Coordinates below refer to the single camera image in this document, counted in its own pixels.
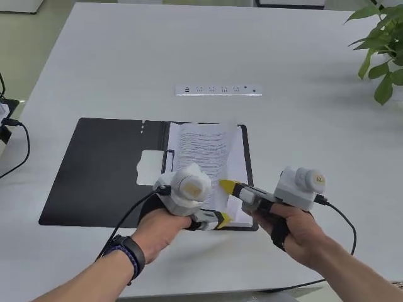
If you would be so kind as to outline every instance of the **forearm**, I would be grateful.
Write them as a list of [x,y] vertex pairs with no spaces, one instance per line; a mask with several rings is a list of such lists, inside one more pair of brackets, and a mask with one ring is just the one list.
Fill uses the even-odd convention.
[[315,255],[314,269],[344,302],[401,302],[403,292],[330,238]]
[[121,251],[100,258],[69,282],[34,302],[112,302],[130,282],[133,265]]

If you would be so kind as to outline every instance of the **blue bracelet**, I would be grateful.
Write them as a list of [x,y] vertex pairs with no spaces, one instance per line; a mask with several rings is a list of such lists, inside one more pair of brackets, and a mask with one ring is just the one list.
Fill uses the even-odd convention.
[[134,267],[134,274],[132,280],[134,280],[139,275],[139,264],[137,263],[137,259],[131,255],[131,253],[122,245],[116,245],[104,253],[104,256],[108,255],[114,250],[121,250],[126,256],[130,259],[133,267]]

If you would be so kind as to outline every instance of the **floor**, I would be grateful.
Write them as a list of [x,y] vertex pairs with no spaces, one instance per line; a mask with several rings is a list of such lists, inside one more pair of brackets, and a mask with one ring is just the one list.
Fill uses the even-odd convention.
[[[165,3],[180,4],[216,4],[221,0],[164,0]],[[224,5],[236,5],[239,0],[224,0]],[[326,9],[355,10],[369,0],[327,0]],[[106,2],[115,0],[94,0],[82,2]],[[45,0],[39,12],[33,14],[0,14],[0,71],[6,81],[8,98],[28,100],[36,81],[45,65],[52,47],[75,3],[75,0]],[[14,117],[18,117],[24,108],[22,103]],[[0,154],[4,145],[0,143]],[[329,287],[306,294],[308,291],[292,293],[300,302],[340,301]],[[253,294],[245,294],[241,299],[228,299],[221,296],[217,301],[265,301],[256,299]]]

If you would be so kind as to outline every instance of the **yellow tip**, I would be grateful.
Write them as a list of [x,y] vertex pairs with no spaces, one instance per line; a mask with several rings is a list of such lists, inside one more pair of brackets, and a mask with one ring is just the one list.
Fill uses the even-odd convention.
[[232,218],[227,213],[221,212],[221,215],[224,217],[224,220],[218,225],[217,229],[225,227],[232,221]]
[[220,187],[227,193],[232,194],[234,192],[235,185],[237,184],[236,181],[229,181],[226,179],[220,179]]

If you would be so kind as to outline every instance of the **human hand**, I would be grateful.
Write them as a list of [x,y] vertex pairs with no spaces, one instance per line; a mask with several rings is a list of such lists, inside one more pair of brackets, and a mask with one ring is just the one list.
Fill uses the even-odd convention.
[[[270,213],[286,219],[290,234],[284,241],[284,248],[288,255],[299,263],[315,269],[315,258],[321,247],[329,240],[310,213],[306,213],[292,206],[275,203]],[[271,234],[273,224],[260,214],[250,213],[262,228]]]
[[180,230],[190,224],[190,217],[174,216],[166,209],[157,209],[141,219],[132,239],[142,249],[145,263],[149,264],[174,240]]

